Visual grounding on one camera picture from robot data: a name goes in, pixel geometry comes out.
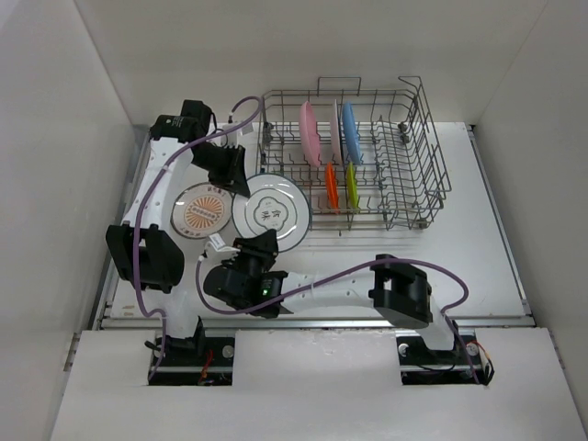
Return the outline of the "white plate blue rim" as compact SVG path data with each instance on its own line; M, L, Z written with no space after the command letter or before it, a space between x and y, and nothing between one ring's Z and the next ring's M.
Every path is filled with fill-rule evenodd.
M277 233L280 253L297 247L311 227L311 207L302 190L290 179L259 174L247 179L249 198L236 195L232 221L242 238L253 238L269 230Z

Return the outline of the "orange sunburst pattern plate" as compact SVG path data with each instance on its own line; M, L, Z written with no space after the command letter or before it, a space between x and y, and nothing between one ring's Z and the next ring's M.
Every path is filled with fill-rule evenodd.
M200 183L188 187L175 200L171 225L186 239L204 239L229 223L231 207L231 193L210 183Z

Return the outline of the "pink plate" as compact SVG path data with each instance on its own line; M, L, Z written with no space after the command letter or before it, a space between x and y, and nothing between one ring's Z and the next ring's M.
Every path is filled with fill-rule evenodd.
M314 167L321 165L321 142L317 131L317 121L309 101L300 106L300 142L304 156Z

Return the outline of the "orange small plate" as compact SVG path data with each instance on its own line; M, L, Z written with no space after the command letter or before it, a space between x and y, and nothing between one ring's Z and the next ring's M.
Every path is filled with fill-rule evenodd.
M335 213L339 214L339 197L337 191L337 181L334 166L329 162L325 167L325 187L327 192L327 198L329 201L330 209Z

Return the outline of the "white green-rimmed plate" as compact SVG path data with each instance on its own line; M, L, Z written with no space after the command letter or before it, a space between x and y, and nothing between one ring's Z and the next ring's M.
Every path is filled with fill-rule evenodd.
M338 106L336 100L332 104L332 111L330 115L330 135L334 160L337 164L342 165L344 163L344 158L341 147Z

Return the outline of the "lime green small plate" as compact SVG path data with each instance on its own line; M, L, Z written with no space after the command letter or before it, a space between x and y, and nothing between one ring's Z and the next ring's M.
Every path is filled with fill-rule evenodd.
M357 192L356 174L353 163L349 163L345 171L347 202L352 209L359 209L359 195Z

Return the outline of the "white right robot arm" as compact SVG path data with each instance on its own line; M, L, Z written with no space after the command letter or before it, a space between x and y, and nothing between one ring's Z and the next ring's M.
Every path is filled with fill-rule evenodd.
M416 331L435 361L448 361L466 346L447 312L468 299L469 288L440 265L379 254L330 276L276 271L277 239L269 233L236 240L232 256L205 271L208 260L207 254L197 260L196 289L202 304L215 313L272 320L318 309L358 308L374 311L395 328ZM461 297L438 306L430 270L460 286Z

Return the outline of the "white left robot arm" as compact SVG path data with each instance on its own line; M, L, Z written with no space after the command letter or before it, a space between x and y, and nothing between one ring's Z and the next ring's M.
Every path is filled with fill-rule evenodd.
M249 116L219 127L212 109L187 100L177 115L159 116L148 132L148 162L137 194L118 224L107 228L107 248L119 278L134 291L140 313L162 325L159 352L196 364L206 351L195 335L193 302L182 288L186 254L178 234L207 239L231 217L235 196L248 197L245 149L239 135L251 129ZM193 225L190 218L199 223Z

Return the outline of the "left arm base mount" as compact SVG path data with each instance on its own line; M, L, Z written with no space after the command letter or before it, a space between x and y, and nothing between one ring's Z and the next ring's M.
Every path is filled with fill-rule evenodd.
M149 386L225 387L233 383L234 337L207 337L203 349L173 350L153 374L158 353L152 358Z

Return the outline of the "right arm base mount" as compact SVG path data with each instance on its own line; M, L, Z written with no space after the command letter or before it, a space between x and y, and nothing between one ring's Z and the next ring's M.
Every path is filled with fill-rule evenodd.
M450 351L426 347L420 336L399 335L398 357L403 386L477 385L488 386L495 367L488 352L476 339L476 334L462 335L464 345L455 342Z

